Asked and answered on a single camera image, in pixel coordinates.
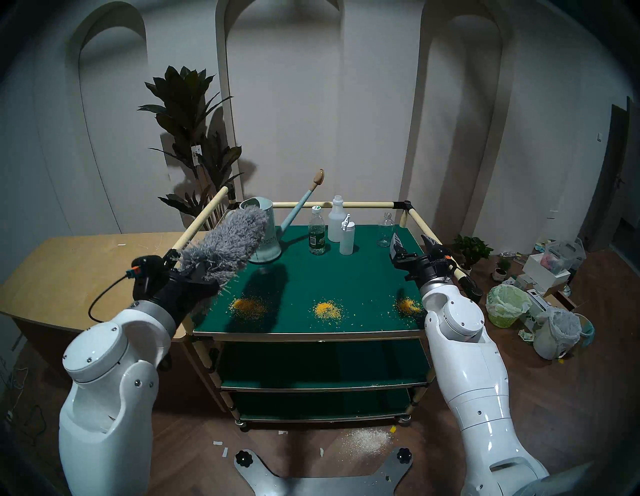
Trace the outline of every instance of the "green label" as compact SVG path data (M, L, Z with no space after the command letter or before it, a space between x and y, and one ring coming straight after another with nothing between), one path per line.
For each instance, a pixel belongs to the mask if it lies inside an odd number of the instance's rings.
M317 234L309 234L309 248L316 250L324 248L324 231Z

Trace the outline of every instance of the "green trash bin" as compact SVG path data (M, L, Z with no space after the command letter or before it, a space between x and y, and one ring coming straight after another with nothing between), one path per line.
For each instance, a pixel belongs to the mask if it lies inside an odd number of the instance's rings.
M486 295L489 320L502 329L511 326L530 307L529 295L510 284L499 284Z

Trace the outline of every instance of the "spray bottle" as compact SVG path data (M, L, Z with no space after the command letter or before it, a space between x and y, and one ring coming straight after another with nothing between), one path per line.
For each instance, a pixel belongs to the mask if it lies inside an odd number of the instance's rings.
M347 214L340 224L342 239L340 240L340 254L351 255L353 253L353 238L356 233L356 225L351 221L351 214Z

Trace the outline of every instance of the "green shelf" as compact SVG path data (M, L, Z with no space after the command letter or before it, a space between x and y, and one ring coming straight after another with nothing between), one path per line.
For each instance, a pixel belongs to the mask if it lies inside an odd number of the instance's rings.
M397 228L409 252L420 247L407 228ZM424 333L420 293L406 272L393 267L389 248L376 244L378 226L359 225L353 254L339 253L327 241L324 255L308 250L307 226L290 226L280 245L282 255L268 264L249 264L227 284L206 316L194 318L195 335L225 341L318 341L393 339ZM260 312L242 315L237 299L257 302ZM396 301L410 298L418 311L402 315ZM318 303L332 301L339 318L319 318Z
M349 342L230 342L217 372L223 390L328 391L427 382L419 339Z
M241 420L254 422L330 422L385 419L404 414L406 389L326 393L230 393Z

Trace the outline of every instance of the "gray microfiber duster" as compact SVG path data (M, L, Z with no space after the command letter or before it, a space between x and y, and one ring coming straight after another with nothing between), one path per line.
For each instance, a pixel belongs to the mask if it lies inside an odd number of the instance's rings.
M188 274L199 263L206 262L208 268L203 279L215 280L223 287L246 267L264 237L267 220L267 213L258 207L229 212L202 241L190 243L182 251L180 273Z

